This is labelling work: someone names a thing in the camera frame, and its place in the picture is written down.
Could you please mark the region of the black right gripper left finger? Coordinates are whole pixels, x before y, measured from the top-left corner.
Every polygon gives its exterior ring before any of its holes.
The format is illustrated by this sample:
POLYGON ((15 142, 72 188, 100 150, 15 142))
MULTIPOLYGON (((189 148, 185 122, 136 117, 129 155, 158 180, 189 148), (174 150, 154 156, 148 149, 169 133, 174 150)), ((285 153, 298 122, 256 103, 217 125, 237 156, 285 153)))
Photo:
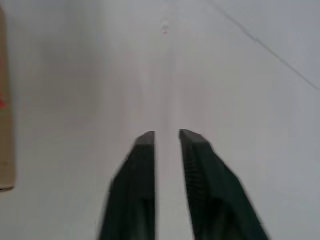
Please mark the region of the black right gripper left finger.
POLYGON ((98 239, 154 240, 155 213, 155 133, 147 131, 111 180, 98 239))

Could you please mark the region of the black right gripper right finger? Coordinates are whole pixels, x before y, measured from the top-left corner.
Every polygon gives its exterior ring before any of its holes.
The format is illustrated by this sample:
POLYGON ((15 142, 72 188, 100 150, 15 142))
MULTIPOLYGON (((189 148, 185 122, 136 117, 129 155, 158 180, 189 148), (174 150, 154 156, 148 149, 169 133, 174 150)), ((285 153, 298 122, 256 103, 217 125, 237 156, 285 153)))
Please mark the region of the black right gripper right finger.
POLYGON ((267 240, 241 182, 209 141, 179 130, 184 181, 196 240, 267 240))

